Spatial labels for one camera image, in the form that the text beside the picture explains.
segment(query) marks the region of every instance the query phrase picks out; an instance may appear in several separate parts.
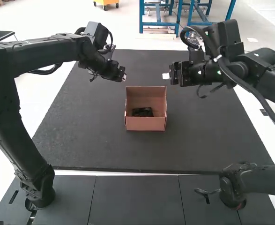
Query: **white floor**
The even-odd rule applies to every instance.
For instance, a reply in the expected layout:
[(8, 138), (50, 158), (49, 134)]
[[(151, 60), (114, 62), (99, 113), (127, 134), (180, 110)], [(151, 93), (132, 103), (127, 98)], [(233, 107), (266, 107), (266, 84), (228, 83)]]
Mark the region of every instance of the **white floor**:
[[(104, 12), (101, 7), (94, 7), (92, 0), (74, 0), (72, 4), (62, 2), (61, 0), (15, 0), (9, 2), (0, 7), (0, 30), (14, 30), (19, 39), (41, 38), (60, 32), (73, 33), (78, 27), (86, 26), (88, 21), (97, 21), (113, 33), (114, 43), (118, 49), (186, 49), (186, 46), (178, 39), (150, 40), (139, 38), (138, 0), (121, 0), (119, 9), (111, 6), (107, 12)], [(215, 0), (210, 15), (212, 21), (220, 21), (225, 18), (228, 2)], [(268, 3), (269, 1), (266, 0), (265, 2), (238, 0), (236, 3), (232, 18), (237, 19), (239, 23), (246, 50), (265, 46), (275, 49), (275, 26), (248, 6), (248, 4)], [(152, 15), (150, 17), (145, 16), (144, 19), (153, 20), (155, 13), (153, 12)], [(186, 18), (187, 15), (183, 13), (182, 25), (184, 25)], [(174, 17), (166, 17), (165, 20), (173, 21)], [(247, 38), (255, 38), (258, 42), (249, 42)], [(73, 65), (74, 62), (64, 63), (57, 72), (49, 76), (25, 74), (16, 79), (23, 122), (31, 137)], [(259, 111), (262, 107), (252, 95), (240, 87), (236, 87), (235, 91), (275, 162), (275, 125), (268, 117), (262, 116)], [(79, 172), (57, 171), (56, 173), (71, 175)], [(104, 173), (84, 172), (84, 174), (103, 175)], [(0, 200), (13, 178), (14, 170), (0, 151)], [(271, 200), (275, 206), (275, 196), (271, 196)]]

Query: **floor mat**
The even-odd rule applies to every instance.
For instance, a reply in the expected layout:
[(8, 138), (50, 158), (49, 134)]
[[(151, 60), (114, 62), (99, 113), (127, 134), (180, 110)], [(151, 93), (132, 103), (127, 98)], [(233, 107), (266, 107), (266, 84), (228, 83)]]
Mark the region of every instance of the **floor mat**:
[[(188, 60), (188, 52), (116, 50), (113, 57), (126, 67), (126, 82), (89, 82), (88, 72), (75, 65), (33, 137), (54, 167), (215, 173), (241, 161), (273, 165), (234, 90), (223, 87), (200, 99), (197, 87), (162, 80), (169, 64)], [(125, 87), (163, 85), (166, 131), (126, 131)]]

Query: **black cable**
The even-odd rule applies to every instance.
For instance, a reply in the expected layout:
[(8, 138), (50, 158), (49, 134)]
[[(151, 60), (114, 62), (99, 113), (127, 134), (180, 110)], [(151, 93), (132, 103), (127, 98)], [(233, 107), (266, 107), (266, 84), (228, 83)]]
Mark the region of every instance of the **black cable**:
[(79, 34), (81, 34), (81, 33), (84, 32), (84, 31), (85, 31), (85, 27), (80, 27), (80, 28), (78, 28), (78, 29), (76, 30), (75, 34), (79, 35)]
[[(48, 39), (48, 40), (46, 40), (46, 41), (51, 41), (51, 40), (62, 40), (62, 39), (68, 40), (68, 39), (66, 39), (66, 38), (52, 38), (52, 39)], [(49, 74), (54, 73), (56, 70), (58, 70), (58, 69), (62, 66), (62, 64), (63, 64), (63, 63), (57, 63), (57, 64), (55, 64), (51, 69), (48, 69), (48, 70), (35, 69), (35, 70), (32, 70), (32, 71), (29, 71), (28, 73), (29, 73), (29, 74), (37, 74), (37, 75), (49, 75)]]
[[(172, 11), (172, 13), (174, 13), (176, 16), (178, 16), (178, 14), (175, 13), (174, 11)], [(179, 23), (179, 26), (184, 29), (184, 27), (182, 27), (182, 25), (180, 23)]]
[(112, 44), (113, 44), (113, 36), (112, 36), (112, 33), (110, 31), (108, 31), (108, 34), (110, 36), (110, 40), (111, 40), (111, 44), (110, 46), (109, 45), (106, 45), (106, 49), (105, 50), (98, 50), (98, 52), (101, 54), (101, 55), (105, 55), (107, 54), (108, 52), (110, 52), (112, 50)]
[(257, 100), (261, 103), (264, 110), (268, 113), (270, 119), (275, 124), (275, 113), (273, 109), (269, 106), (266, 99), (251, 85), (246, 83), (244, 80), (240, 79), (238, 76), (236, 76), (234, 73), (232, 73), (229, 68), (226, 66), (226, 59), (221, 56), (220, 48), (216, 49), (212, 41), (208, 36), (206, 36), (205, 32), (198, 28), (198, 27), (186, 27), (187, 30), (192, 30), (198, 32), (201, 37), (203, 38), (206, 45), (210, 48), (212, 56), (217, 59), (217, 63), (220, 67), (220, 70), (223, 74), (225, 74), (229, 79), (231, 79), (233, 82), (237, 83), (239, 86), (241, 86), (243, 89), (247, 90), (248, 92), (252, 93)]
[(180, 32), (180, 39), (181, 41), (186, 44), (188, 47), (193, 48), (193, 49), (202, 49), (201, 45), (194, 45), (193, 43), (189, 42), (186, 39), (186, 32), (190, 31), (191, 27), (184, 27), (183, 30)]

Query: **black rubber mat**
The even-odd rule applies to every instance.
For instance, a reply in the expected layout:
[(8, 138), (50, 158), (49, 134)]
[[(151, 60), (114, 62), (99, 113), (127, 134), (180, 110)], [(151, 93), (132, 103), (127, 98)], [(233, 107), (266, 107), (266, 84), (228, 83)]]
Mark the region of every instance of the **black rubber mat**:
[(209, 195), (207, 201), (194, 192), (195, 187), (218, 189), (218, 176), (56, 176), (53, 186), (56, 199), (32, 215), (25, 209), (25, 192), (15, 178), (0, 202), (0, 221), (11, 225), (275, 225), (275, 209), (267, 194), (248, 194), (245, 208), (235, 211), (225, 207), (218, 194)]
[[(116, 50), (113, 58), (126, 67), (126, 82), (89, 82), (75, 65), (38, 128), (33, 140), (54, 167), (214, 173), (241, 161), (273, 164), (234, 90), (223, 87), (200, 99), (197, 87), (162, 80), (169, 64), (188, 60), (188, 52)], [(163, 85), (166, 131), (126, 131), (125, 87)]]

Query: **table leg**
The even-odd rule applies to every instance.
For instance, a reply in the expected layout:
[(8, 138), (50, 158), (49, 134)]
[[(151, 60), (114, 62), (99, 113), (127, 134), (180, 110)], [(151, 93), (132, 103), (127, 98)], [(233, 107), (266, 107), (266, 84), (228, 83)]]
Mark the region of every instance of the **table leg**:
[(175, 28), (175, 34), (177, 35), (177, 37), (178, 37), (178, 34), (179, 34), (179, 24), (180, 24), (180, 19), (181, 19), (182, 6), (183, 6), (183, 0), (179, 0), (178, 14), (177, 14), (177, 26)]
[(209, 15), (210, 9), (211, 9), (211, 5), (212, 5), (212, 0), (209, 0), (208, 9), (207, 9), (207, 11), (206, 11), (206, 15)]
[(142, 15), (145, 14), (144, 0), (139, 0), (139, 33), (143, 33)]
[(169, 15), (171, 15), (172, 12), (173, 12), (174, 3), (175, 3), (175, 0), (171, 0), (171, 5), (170, 5), (170, 8), (169, 8), (170, 9)]
[(233, 12), (233, 9), (234, 9), (234, 6), (235, 6), (235, 2), (236, 2), (236, 0), (231, 0), (225, 20), (231, 19), (231, 15), (232, 15), (232, 12)]

